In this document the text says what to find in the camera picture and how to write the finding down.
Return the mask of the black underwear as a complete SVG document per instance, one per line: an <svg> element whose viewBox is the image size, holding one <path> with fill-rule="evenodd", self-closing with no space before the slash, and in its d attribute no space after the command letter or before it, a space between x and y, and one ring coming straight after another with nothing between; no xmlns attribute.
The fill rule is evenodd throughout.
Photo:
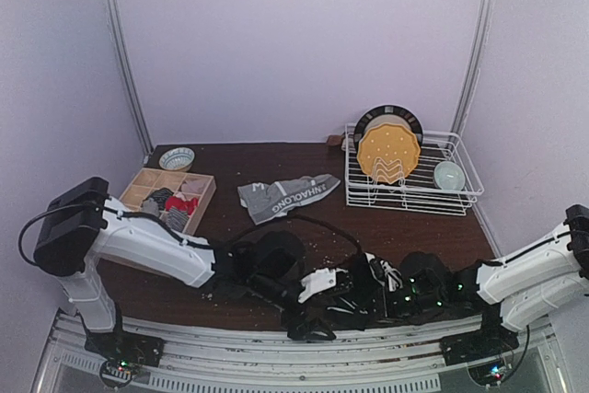
<svg viewBox="0 0 589 393"><path fill-rule="evenodd" d="M348 260L346 270L352 277L352 288L333 297L332 303L325 307L324 319L340 329L368 327L375 315L376 293L384 289L374 278L372 265L376 260L384 259L365 252Z"/></svg>

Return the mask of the grey underwear white waistband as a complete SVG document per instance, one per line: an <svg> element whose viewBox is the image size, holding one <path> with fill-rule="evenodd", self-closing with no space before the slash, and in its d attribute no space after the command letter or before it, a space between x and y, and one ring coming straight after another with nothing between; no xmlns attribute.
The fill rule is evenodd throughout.
<svg viewBox="0 0 589 393"><path fill-rule="evenodd" d="M140 206L140 212L143 213L143 214L151 214L151 215L153 215L155 217L159 217L160 216L159 205L153 199L143 200L142 201L142 204Z"/></svg>

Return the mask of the wooden compartment organizer box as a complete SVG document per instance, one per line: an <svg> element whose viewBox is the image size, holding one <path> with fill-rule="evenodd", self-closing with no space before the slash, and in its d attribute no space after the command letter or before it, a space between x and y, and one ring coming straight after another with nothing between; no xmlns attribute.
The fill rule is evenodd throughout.
<svg viewBox="0 0 589 393"><path fill-rule="evenodd" d="M181 184L190 179L207 179L208 185L203 195L184 194L180 191ZM188 200L194 197L199 199L199 204L182 233L193 235L200 224L203 215L211 202L216 191L216 182L213 176L200 175L188 172L166 171L155 168L142 168L133 178L131 183L120 197L122 203L131 211L140 212L140 206L143 200L154 190L160 188L169 188L175 196L182 200ZM158 217L165 223L167 211L160 211Z"/></svg>

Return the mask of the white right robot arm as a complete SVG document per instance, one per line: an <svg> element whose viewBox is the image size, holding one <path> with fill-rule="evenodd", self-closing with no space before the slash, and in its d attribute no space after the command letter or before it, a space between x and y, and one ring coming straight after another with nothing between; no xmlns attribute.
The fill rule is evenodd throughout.
<svg viewBox="0 0 589 393"><path fill-rule="evenodd" d="M423 325L482 315L521 331L588 292L588 209L569 207L541 239L452 272L434 254L412 252L398 267L368 254L379 324Z"/></svg>

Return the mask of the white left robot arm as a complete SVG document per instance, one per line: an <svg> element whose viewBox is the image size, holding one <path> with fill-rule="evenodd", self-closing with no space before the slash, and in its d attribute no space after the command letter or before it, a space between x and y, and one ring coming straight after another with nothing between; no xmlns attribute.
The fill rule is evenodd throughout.
<svg viewBox="0 0 589 393"><path fill-rule="evenodd" d="M303 242L287 231L271 231L254 242L238 238L212 244L173 230L152 214L132 212L109 194L109 183L93 177L52 200L42 223L33 262L56 277L95 344L129 338L121 311L97 270L114 257L200 288L219 282L276 306L294 341L332 341L335 334L307 313L311 297L348 287L345 270L304 273Z"/></svg>

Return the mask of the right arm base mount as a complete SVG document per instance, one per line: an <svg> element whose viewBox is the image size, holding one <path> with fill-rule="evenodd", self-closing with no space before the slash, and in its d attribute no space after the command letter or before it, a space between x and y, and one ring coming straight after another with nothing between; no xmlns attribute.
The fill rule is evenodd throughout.
<svg viewBox="0 0 589 393"><path fill-rule="evenodd" d="M483 309L478 329L440 340L445 365L468 364L468 375L477 385L499 387L512 374L504 354L519 347L518 333L502 325L499 305Z"/></svg>

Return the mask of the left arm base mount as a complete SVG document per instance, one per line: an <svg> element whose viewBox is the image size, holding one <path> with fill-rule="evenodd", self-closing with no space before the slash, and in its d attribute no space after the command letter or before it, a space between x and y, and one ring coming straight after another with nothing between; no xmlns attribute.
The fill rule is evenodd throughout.
<svg viewBox="0 0 589 393"><path fill-rule="evenodd" d="M98 378L106 388L120 390L129 386L144 367L159 367L164 340L125 330L119 310L111 331L92 331L85 321L82 326L86 334L85 350L104 359L98 369Z"/></svg>

